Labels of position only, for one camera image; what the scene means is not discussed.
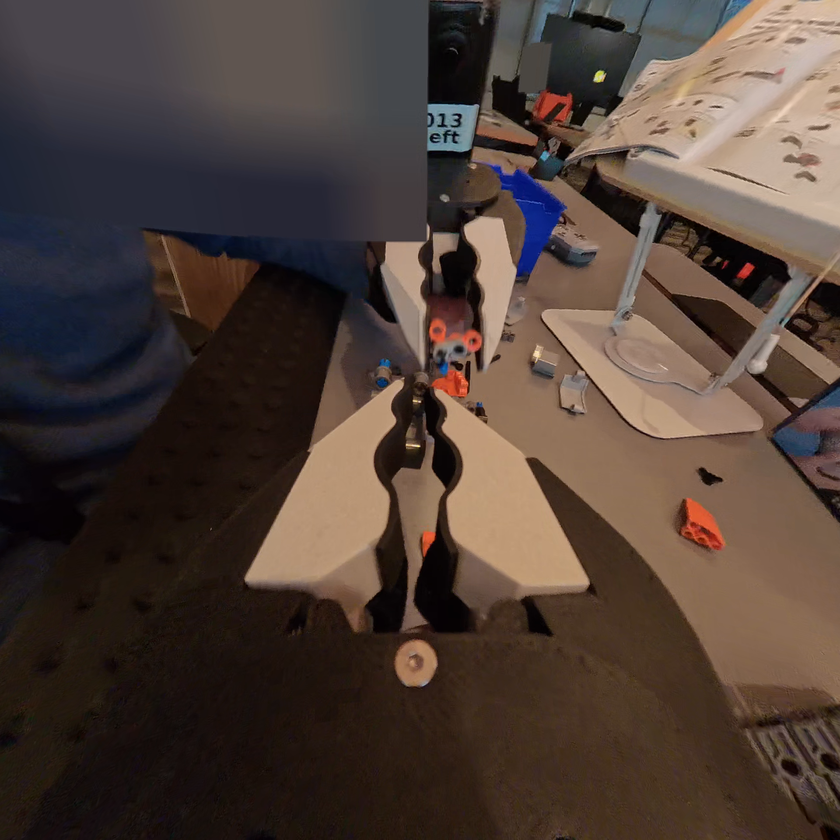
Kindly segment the black monitor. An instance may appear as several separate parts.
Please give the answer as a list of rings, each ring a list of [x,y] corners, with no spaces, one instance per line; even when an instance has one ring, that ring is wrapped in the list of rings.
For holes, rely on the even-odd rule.
[[[541,34],[541,42],[551,46],[545,88],[571,95],[573,104],[606,109],[619,95],[641,39],[625,29],[548,15]]]

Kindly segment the white book stand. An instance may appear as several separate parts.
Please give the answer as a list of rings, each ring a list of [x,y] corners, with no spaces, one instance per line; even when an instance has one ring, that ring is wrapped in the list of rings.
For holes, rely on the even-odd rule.
[[[838,271],[838,193],[786,194],[664,154],[601,155],[602,178],[647,201],[614,311],[548,309],[542,321],[618,413],[655,438],[759,431],[735,394],[741,374],[766,370],[806,295]],[[721,374],[710,373],[640,314],[634,302],[662,211],[674,212],[783,259],[791,280]]]

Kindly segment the orange pin connector cluster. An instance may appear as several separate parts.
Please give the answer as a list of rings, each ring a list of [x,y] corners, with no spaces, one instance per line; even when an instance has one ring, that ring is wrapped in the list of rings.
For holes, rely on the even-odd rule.
[[[446,372],[455,362],[461,363],[481,349],[482,338],[478,331],[449,332],[441,318],[434,318],[428,327],[432,362],[441,372]]]

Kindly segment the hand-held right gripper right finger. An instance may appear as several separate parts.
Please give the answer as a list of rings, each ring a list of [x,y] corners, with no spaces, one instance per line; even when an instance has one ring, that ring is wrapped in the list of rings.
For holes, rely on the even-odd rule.
[[[437,389],[425,413],[443,487],[425,554],[425,617],[475,618],[502,601],[585,592],[590,578],[523,453]]]

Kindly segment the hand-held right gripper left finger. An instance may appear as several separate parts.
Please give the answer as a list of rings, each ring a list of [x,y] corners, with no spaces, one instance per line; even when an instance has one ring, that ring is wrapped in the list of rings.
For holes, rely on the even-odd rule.
[[[402,629],[407,557],[393,480],[404,466],[416,386],[388,385],[310,447],[247,587],[336,602],[356,630]]]

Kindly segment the dark blue robot kit box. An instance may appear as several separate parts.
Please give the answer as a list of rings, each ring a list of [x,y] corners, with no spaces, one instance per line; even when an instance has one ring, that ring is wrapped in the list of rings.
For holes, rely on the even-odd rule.
[[[770,441],[839,520],[839,380],[797,408]]]

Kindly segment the person's left forearm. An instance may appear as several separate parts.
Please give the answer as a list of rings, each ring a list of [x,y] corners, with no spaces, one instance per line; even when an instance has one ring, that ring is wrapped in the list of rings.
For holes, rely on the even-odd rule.
[[[254,261],[307,274],[357,298],[366,297],[371,274],[367,244],[361,241],[198,234],[150,228],[172,236],[208,257]]]

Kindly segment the instruction booklet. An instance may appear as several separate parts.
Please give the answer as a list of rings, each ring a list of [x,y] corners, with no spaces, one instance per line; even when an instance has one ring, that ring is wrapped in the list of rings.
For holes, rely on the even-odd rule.
[[[718,46],[653,60],[569,155],[655,152],[838,203],[838,2],[772,2]]]

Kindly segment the grey tracked toy robot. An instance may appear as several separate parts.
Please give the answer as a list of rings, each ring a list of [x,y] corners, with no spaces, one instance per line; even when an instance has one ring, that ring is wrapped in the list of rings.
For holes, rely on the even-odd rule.
[[[774,782],[823,838],[839,838],[839,701],[822,689],[741,685],[738,719]]]

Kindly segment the wooden column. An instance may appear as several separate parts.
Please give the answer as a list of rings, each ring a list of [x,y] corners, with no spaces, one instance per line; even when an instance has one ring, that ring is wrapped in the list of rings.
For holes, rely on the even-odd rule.
[[[249,259],[207,256],[178,238],[160,235],[185,315],[215,331],[259,269]]]

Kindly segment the orange wedge brick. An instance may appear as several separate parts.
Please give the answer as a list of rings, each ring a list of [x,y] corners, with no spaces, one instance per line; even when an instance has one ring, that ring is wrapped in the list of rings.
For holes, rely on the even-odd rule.
[[[689,498],[682,500],[680,505],[678,533],[708,551],[718,552],[726,547],[716,519],[701,504]]]

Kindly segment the blue plastic bin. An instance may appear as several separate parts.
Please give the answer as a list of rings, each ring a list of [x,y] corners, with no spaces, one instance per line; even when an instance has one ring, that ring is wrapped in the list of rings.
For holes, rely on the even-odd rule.
[[[490,168],[498,173],[502,189],[512,194],[524,218],[525,235],[517,277],[525,279],[536,266],[567,206],[524,171],[516,170],[508,174],[497,164],[490,164]]]

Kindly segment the black perforated pad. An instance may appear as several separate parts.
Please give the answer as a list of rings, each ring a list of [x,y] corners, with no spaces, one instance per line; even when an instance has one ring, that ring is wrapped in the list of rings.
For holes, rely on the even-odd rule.
[[[309,445],[344,302],[248,283],[3,643],[3,752],[79,739],[196,547]]]

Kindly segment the grey toy battery hub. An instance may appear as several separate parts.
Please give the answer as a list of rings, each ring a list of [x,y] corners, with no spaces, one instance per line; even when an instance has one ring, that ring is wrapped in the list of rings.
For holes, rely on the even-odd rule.
[[[566,265],[585,267],[598,255],[600,246],[581,234],[576,227],[557,224],[545,250]]]

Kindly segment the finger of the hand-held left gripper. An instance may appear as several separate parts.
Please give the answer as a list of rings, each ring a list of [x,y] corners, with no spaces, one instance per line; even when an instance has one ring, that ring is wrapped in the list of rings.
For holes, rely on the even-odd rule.
[[[516,279],[504,221],[480,216],[464,225],[459,261],[465,271],[472,326],[481,337],[476,360],[480,372],[487,372],[501,341]]]
[[[433,255],[432,240],[388,241],[380,266],[389,306],[422,370],[427,368],[430,353],[428,296]]]

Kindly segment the grey orange brick claw assembly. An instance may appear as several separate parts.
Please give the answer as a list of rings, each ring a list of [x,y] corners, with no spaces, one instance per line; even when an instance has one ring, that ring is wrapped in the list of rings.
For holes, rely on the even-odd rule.
[[[402,467],[420,469],[424,463],[427,448],[426,396],[431,384],[429,374],[419,371],[406,378],[403,401],[406,431],[404,435],[404,456]]]

